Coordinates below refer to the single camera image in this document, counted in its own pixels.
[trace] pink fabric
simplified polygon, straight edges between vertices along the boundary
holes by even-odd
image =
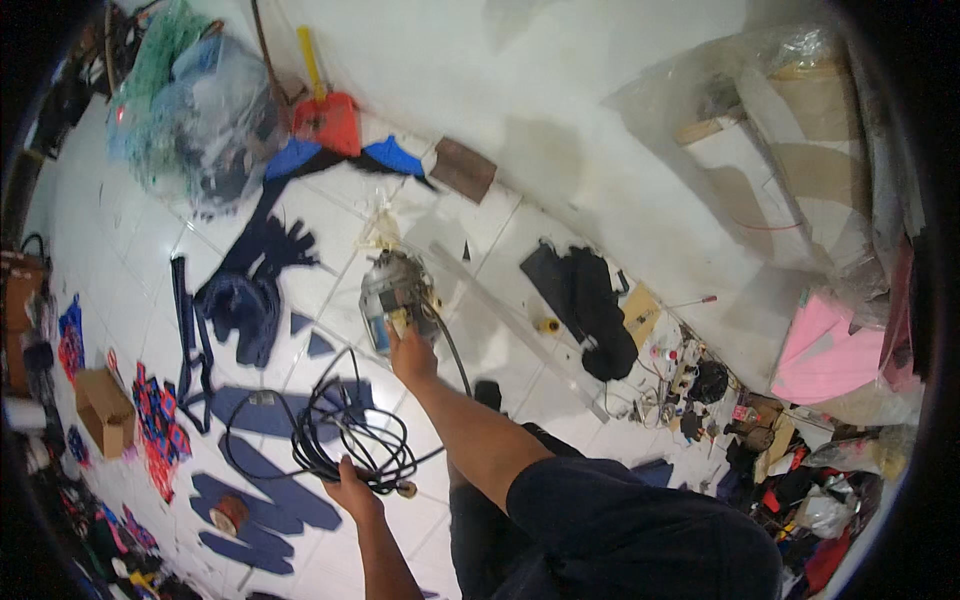
[[[853,335],[853,312],[825,293],[811,291],[787,333],[771,387],[778,397],[813,404],[852,392],[877,377],[883,331]]]

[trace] white wall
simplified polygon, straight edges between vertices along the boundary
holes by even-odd
[[[193,0],[255,47],[246,0]],[[492,158],[499,177],[681,309],[760,390],[804,281],[768,269],[603,101],[654,64],[753,26],[750,0],[261,0],[274,63],[306,81],[308,25],[327,77],[365,108]]]

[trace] yellow handle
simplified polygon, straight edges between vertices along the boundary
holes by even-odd
[[[306,26],[297,28],[297,37],[300,38],[300,51],[303,53],[303,61],[306,62],[306,70],[310,74],[310,82],[313,84],[313,97],[318,102],[326,98],[324,85],[320,83],[320,73],[317,71],[317,60],[313,58],[313,44],[310,43],[310,30]]]

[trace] cardboard box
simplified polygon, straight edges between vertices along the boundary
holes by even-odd
[[[77,415],[104,458],[117,458],[133,443],[135,411],[107,369],[77,373]]]

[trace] spool of thread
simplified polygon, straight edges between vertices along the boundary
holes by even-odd
[[[553,317],[541,319],[540,322],[537,323],[537,331],[540,333],[557,333],[560,331],[560,321]]]
[[[210,509],[213,526],[230,536],[236,537],[240,525],[250,519],[250,509],[243,500],[235,495],[225,495]]]

